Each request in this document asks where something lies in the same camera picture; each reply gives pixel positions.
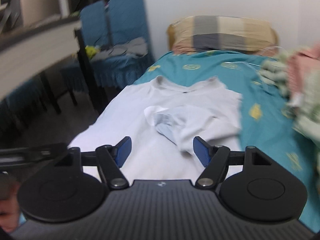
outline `teal bed sheet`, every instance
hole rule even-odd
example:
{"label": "teal bed sheet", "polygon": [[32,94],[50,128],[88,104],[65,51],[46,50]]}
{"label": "teal bed sheet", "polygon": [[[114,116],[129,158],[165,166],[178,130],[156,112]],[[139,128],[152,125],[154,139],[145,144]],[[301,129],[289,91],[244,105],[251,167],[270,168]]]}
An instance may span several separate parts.
{"label": "teal bed sheet", "polygon": [[241,114],[241,147],[255,145],[299,178],[308,190],[308,201],[300,221],[314,232],[320,230],[320,200],[316,192],[315,156],[312,142],[292,129],[293,120],[286,117],[282,98],[275,86],[262,84],[255,69],[267,57],[233,51],[207,51],[191,55],[162,56],[135,82],[149,82],[158,75],[170,81],[191,86],[218,76],[230,90],[243,95]]}

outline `black robotic device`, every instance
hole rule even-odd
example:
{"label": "black robotic device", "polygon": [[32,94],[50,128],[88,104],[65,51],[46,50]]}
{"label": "black robotic device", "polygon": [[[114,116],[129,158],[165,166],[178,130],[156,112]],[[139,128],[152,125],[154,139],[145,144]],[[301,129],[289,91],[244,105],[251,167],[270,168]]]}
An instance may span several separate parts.
{"label": "black robotic device", "polygon": [[[119,169],[131,151],[129,137],[95,152],[65,147],[57,154],[57,149],[54,160],[21,185],[18,202],[27,222],[8,239],[314,236],[298,220],[307,201],[304,185],[254,146],[232,152],[195,137],[194,151],[205,166],[195,185],[190,180],[135,180],[131,186]],[[243,171],[225,180],[229,165],[243,165]],[[0,170],[14,166],[7,163]],[[83,173],[82,166],[97,166],[102,182]]]}

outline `dark floor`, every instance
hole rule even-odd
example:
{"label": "dark floor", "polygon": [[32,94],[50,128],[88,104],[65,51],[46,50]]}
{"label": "dark floor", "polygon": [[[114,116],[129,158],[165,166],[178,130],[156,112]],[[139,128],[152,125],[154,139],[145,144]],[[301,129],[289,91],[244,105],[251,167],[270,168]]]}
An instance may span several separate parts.
{"label": "dark floor", "polygon": [[74,106],[67,93],[58,100],[61,114],[56,114],[51,105],[30,120],[28,128],[21,131],[12,147],[34,147],[58,142],[70,143],[71,140],[93,124],[98,113],[93,109],[89,96],[75,93],[78,105]]}

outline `ribbed black surface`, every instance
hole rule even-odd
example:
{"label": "ribbed black surface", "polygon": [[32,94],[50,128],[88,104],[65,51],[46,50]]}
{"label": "ribbed black surface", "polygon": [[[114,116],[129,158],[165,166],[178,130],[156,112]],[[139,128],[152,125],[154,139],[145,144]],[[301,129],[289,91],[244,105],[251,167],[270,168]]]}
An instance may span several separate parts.
{"label": "ribbed black surface", "polygon": [[313,236],[297,220],[278,225],[243,221],[226,211],[213,192],[195,189],[188,180],[164,183],[135,181],[129,189],[113,191],[86,218],[59,225],[28,221],[12,236],[21,240],[301,240]]}

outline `pillow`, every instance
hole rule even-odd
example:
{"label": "pillow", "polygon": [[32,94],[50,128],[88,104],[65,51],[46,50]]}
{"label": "pillow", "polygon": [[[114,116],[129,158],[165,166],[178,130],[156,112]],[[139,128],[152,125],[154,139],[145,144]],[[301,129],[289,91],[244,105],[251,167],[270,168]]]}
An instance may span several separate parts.
{"label": "pillow", "polygon": [[175,54],[212,49],[254,52],[277,43],[270,23],[257,19],[192,16],[172,26]]}

